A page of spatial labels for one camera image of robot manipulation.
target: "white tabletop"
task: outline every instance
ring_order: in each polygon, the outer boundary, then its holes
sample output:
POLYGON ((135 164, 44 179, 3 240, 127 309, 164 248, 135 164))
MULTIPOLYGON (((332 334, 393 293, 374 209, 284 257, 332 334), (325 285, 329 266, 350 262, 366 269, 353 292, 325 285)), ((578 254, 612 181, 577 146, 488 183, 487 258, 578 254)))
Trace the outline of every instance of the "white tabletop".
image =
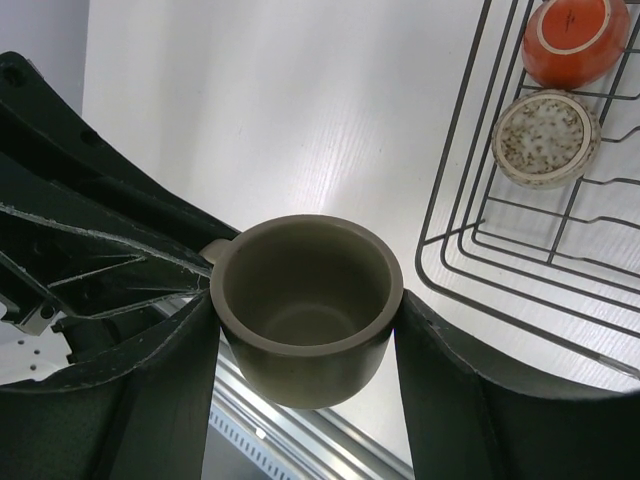
MULTIPOLYGON (((92 0, 84 116, 163 186, 234 227, 302 212, 356 221, 451 323, 545 370, 623 388, 597 365, 428 291, 415 273, 481 4, 92 0)), ((372 382, 335 410, 410 462, 393 345, 372 382)))

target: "speckled bowl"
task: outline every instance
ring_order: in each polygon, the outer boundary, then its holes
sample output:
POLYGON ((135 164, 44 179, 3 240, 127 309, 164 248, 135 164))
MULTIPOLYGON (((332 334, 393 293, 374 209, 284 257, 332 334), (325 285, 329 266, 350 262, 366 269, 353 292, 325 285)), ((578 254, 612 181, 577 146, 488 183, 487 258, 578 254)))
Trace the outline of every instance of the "speckled bowl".
POLYGON ((600 147, 600 124, 575 95, 543 90, 514 102, 498 119, 491 147, 509 180, 534 189, 577 180, 600 147))

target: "wire dish rack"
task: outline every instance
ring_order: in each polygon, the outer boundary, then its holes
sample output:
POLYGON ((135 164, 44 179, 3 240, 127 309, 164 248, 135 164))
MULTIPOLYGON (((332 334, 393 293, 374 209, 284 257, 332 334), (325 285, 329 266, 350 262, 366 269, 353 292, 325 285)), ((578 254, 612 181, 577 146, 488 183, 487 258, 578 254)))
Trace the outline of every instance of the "wire dish rack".
POLYGON ((573 92, 603 126, 598 157, 574 184, 534 191, 503 176, 490 146, 501 112, 541 89, 520 57, 527 21, 540 1, 484 0, 416 268, 437 292, 597 362, 637 388, 640 134, 634 134, 640 131, 640 49, 635 47, 640 6, 627 3, 631 31, 618 65, 606 78, 573 92), (503 29, 493 28, 503 21, 503 29), (484 61, 489 57, 493 62, 484 61))

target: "orange bowl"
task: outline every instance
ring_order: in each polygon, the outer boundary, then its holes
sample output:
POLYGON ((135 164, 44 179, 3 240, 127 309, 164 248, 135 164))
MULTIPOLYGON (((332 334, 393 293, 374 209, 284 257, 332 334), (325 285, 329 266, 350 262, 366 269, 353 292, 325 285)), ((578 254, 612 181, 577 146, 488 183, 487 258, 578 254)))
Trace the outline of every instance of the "orange bowl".
POLYGON ((624 0, 549 0, 527 24, 524 67, 546 88, 571 90, 594 82, 620 58, 629 24, 624 0))

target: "gray ceramic mug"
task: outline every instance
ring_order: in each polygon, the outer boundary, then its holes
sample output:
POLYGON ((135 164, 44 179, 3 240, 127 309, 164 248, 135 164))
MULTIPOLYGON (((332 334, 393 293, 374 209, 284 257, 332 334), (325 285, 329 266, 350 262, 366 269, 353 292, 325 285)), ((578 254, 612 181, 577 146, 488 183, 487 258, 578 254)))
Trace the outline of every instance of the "gray ceramic mug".
POLYGON ((222 329, 257 392, 315 409, 371 380, 403 294, 398 260, 376 235, 339 218, 295 215, 202 254, 214 263, 222 329))

